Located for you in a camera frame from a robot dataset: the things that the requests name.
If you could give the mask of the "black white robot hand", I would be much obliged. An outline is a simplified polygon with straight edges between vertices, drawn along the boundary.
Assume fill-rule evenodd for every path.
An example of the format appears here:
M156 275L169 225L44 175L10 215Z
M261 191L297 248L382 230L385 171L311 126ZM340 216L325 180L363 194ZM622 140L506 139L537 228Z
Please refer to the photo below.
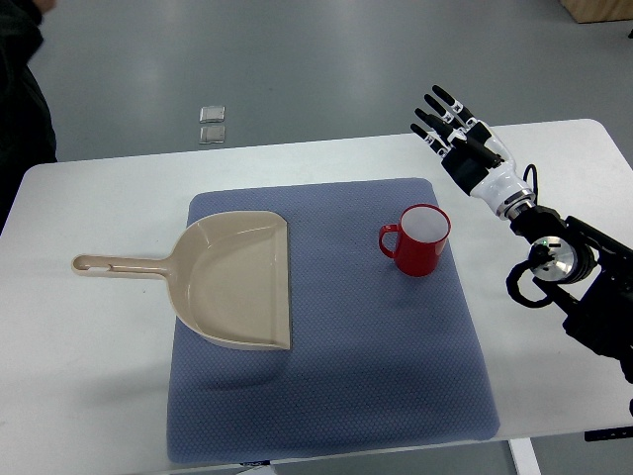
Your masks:
M485 202L502 220L536 206L535 188L517 175L514 157L486 122L439 85L424 101L432 111L417 108L423 124L410 128L466 195Z

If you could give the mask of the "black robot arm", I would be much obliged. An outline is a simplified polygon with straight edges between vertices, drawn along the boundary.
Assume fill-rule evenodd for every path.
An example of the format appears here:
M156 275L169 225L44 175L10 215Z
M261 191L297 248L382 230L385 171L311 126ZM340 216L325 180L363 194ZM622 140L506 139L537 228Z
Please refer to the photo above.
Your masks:
M509 297L540 309L551 304L563 329L593 353L619 362L632 381L632 249L584 221L538 204L535 165L528 199L510 212L510 228L530 244L505 280Z

